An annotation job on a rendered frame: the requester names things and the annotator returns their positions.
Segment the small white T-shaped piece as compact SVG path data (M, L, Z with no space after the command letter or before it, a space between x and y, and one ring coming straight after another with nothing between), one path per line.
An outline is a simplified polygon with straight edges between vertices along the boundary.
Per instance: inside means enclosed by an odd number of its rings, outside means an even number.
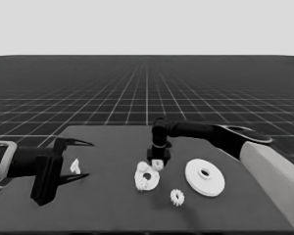
M79 160L75 159L70 166L70 171L75 174L81 174L81 170L79 168Z

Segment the larger white gear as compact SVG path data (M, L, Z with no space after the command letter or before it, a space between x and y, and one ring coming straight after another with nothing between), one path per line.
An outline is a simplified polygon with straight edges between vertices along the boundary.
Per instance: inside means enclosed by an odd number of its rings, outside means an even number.
M170 193L171 202L176 206L180 207L185 200L184 194L179 189L173 189Z

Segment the large thick white disc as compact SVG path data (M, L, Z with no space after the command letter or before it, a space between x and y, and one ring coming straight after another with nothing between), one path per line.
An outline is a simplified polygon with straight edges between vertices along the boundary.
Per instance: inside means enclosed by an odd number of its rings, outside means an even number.
M186 164L185 178L196 192L207 197L217 197L225 187L222 172L202 159L193 159Z

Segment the white round carrier with pins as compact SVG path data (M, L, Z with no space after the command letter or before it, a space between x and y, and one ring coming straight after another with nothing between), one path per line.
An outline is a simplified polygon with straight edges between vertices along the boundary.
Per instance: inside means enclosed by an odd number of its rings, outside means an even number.
M146 178L148 180L148 187L146 191L151 191L155 189L160 182L159 172L151 166L149 166L146 172L140 172L136 168L136 172L134 173L135 186L136 182L139 181L141 178Z

